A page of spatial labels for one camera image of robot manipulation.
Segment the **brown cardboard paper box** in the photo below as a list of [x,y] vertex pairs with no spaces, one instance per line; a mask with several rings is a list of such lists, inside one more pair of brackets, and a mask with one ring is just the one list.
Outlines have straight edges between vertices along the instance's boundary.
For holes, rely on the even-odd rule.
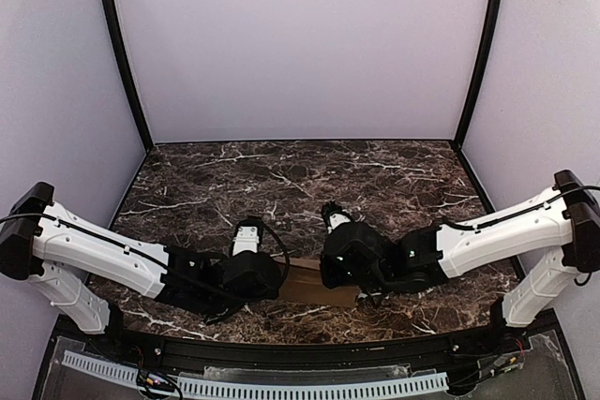
[[288,276],[279,289],[278,298],[298,304],[354,308],[359,294],[358,287],[327,288],[317,259],[291,258]]

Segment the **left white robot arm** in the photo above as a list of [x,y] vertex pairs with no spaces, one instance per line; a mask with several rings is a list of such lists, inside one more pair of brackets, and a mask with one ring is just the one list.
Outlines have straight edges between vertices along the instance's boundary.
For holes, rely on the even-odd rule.
[[229,253],[198,252],[128,238],[88,222],[39,182],[1,220],[1,273],[26,281],[88,335],[118,335],[123,313],[74,273],[109,279],[160,304],[215,323],[245,304],[275,300],[290,264],[262,251],[271,229],[250,216],[234,229]]

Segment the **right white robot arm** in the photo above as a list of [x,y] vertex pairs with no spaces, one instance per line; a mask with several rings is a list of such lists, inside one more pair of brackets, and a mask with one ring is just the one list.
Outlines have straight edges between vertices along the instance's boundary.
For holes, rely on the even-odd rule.
[[529,326],[577,276],[599,270],[599,191],[570,170],[522,203],[464,222],[447,218],[394,242],[334,202],[322,208],[327,237],[320,256],[329,289],[413,294],[501,259],[545,255],[494,308],[501,326]]

